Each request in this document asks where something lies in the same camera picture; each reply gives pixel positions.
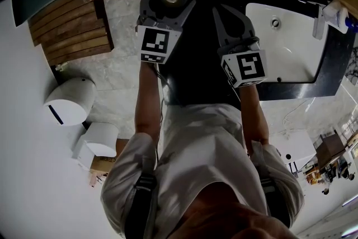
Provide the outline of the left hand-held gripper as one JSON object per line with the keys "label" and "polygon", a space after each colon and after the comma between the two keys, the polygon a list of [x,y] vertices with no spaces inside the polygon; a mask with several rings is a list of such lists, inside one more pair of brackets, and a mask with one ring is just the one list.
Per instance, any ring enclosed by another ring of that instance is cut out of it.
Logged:
{"label": "left hand-held gripper", "polygon": [[164,17],[162,0],[141,0],[136,26],[140,60],[165,64],[177,45],[182,27],[196,4],[192,0],[175,18]]}

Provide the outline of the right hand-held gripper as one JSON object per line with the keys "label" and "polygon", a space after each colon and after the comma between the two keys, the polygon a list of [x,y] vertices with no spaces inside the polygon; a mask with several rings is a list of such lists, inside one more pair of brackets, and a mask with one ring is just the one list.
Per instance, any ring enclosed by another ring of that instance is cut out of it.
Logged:
{"label": "right hand-held gripper", "polygon": [[251,20],[229,5],[222,7],[234,18],[223,24],[219,11],[213,7],[213,16],[220,47],[221,67],[233,88],[256,85],[267,79],[266,53],[260,49],[259,38]]}

